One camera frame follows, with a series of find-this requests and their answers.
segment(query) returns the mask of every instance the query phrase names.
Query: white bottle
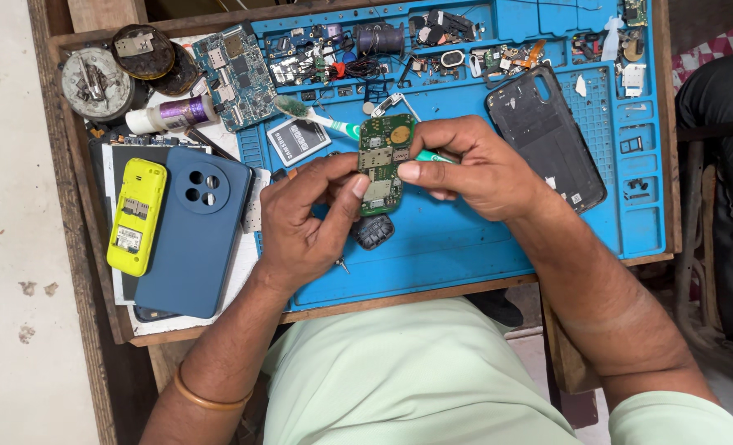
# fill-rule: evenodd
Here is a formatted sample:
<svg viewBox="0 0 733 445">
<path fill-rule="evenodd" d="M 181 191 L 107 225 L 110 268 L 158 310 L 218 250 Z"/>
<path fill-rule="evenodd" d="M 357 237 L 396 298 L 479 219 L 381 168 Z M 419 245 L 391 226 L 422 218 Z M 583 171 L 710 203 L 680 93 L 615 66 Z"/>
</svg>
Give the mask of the white bottle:
<svg viewBox="0 0 733 445">
<path fill-rule="evenodd" d="M 218 120 L 218 115 L 213 110 L 212 97 L 202 94 L 190 99 L 164 102 L 143 110 L 133 110 L 128 112 L 124 119 L 134 135 L 146 135 L 203 122 L 215 122 Z"/>
</svg>

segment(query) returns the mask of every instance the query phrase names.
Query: hand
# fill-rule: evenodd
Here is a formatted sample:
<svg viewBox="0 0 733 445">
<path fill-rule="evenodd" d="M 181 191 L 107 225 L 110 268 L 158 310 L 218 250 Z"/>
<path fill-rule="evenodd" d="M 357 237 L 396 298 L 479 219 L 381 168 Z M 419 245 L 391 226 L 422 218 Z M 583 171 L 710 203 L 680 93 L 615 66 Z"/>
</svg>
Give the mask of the hand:
<svg viewBox="0 0 733 445">
<path fill-rule="evenodd" d="M 420 122 L 414 130 L 411 158 L 422 148 L 462 156 L 460 165 L 409 161 L 399 176 L 425 187 L 437 199 L 460 193 L 476 213 L 490 221 L 528 215 L 542 198 L 555 193 L 512 147 L 479 116 Z"/>
<path fill-rule="evenodd" d="M 262 257 L 255 269 L 269 287 L 292 294 L 339 259 L 370 184 L 366 175 L 352 174 L 357 167 L 356 153 L 319 157 L 298 167 L 292 180 L 262 190 Z M 312 205 L 324 202 L 329 187 L 343 178 L 325 220 L 315 218 Z"/>
</svg>

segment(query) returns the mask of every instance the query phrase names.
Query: blue phone case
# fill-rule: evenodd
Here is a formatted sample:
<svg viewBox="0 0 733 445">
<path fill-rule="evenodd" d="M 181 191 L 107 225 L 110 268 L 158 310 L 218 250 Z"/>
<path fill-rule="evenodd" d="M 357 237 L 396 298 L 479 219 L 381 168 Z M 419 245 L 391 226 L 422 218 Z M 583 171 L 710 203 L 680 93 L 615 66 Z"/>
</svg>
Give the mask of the blue phone case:
<svg viewBox="0 0 733 445">
<path fill-rule="evenodd" d="M 165 208 L 135 302 L 210 319 L 218 307 L 251 169 L 186 147 L 169 150 L 166 169 Z"/>
</svg>

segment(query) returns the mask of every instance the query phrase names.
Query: blue repair mat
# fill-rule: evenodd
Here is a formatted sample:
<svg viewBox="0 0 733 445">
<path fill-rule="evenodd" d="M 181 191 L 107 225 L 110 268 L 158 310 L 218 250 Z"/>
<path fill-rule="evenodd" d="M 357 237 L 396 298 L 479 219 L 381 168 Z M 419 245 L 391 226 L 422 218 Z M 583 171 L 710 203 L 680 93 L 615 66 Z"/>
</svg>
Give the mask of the blue repair mat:
<svg viewBox="0 0 733 445">
<path fill-rule="evenodd" d="M 581 217 L 619 258 L 663 252 L 663 182 L 652 30 L 641 28 L 646 48 L 636 63 L 644 63 L 647 68 L 642 94 L 635 98 L 624 96 L 621 76 L 616 75 L 613 62 L 582 63 L 583 56 L 574 56 L 570 50 L 573 35 L 599 32 L 610 16 L 622 14 L 623 6 L 617 6 L 615 1 L 548 0 L 538 4 L 533 0 L 492 0 L 454 5 L 421 1 L 257 21 L 252 25 L 264 48 L 265 39 L 312 24 L 341 23 L 343 29 L 348 29 L 356 23 L 386 21 L 397 27 L 404 23 L 405 51 L 410 52 L 408 18 L 433 8 L 464 14 L 471 21 L 480 22 L 477 27 L 481 40 L 413 49 L 419 56 L 440 55 L 454 49 L 467 55 L 472 48 L 500 44 L 517 47 L 547 39 L 544 58 L 555 68 L 567 103 L 608 189 L 605 201 Z M 400 61 L 384 56 L 381 60 L 390 70 L 385 75 L 390 81 L 388 93 L 404 94 L 421 120 L 476 114 L 490 123 L 484 105 L 489 91 L 481 78 L 471 76 L 467 67 L 460 67 L 462 75 L 458 80 L 448 77 L 448 82 L 431 82 L 442 80 L 438 73 L 422 73 L 421 77 L 409 73 L 406 79 L 411 85 L 400 88 L 407 58 Z M 584 80 L 586 96 L 575 90 L 579 77 Z M 306 104 L 314 104 L 317 114 L 360 124 L 369 117 L 362 111 L 363 87 L 363 80 L 351 78 L 327 86 L 282 86 L 278 92 L 300 98 L 302 91 L 313 90 L 319 99 Z M 400 112 L 408 112 L 407 107 L 396 105 L 388 114 Z M 276 116 L 238 133 L 243 162 L 270 171 L 283 167 L 265 133 L 285 119 L 288 117 Z M 316 156 L 334 150 L 358 150 L 358 143 L 347 136 L 333 130 L 329 130 L 329 135 L 332 144 Z M 643 192 L 634 182 L 637 179 L 648 184 Z M 301 288 L 288 309 L 310 309 L 533 272 L 529 259 L 506 226 L 485 221 L 461 199 L 440 202 L 422 189 L 406 185 L 400 206 L 389 215 L 396 227 L 392 238 L 369 252 L 348 239 L 344 258 L 350 275 L 333 266 L 322 278 Z M 256 237 L 260 245 L 261 234 L 256 233 Z"/>
</svg>

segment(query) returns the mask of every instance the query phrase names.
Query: light green shirt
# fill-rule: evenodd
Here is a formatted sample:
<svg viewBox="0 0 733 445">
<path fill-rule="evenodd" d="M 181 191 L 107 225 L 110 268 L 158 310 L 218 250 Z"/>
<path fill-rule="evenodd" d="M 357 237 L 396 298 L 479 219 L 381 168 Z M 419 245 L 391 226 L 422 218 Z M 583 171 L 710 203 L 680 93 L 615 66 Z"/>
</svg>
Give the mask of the light green shirt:
<svg viewBox="0 0 733 445">
<path fill-rule="evenodd" d="M 495 323 L 465 298 L 299 321 L 268 351 L 264 443 L 580 443 Z M 614 445 L 731 443 L 733 418 L 656 391 L 611 414 Z"/>
</svg>

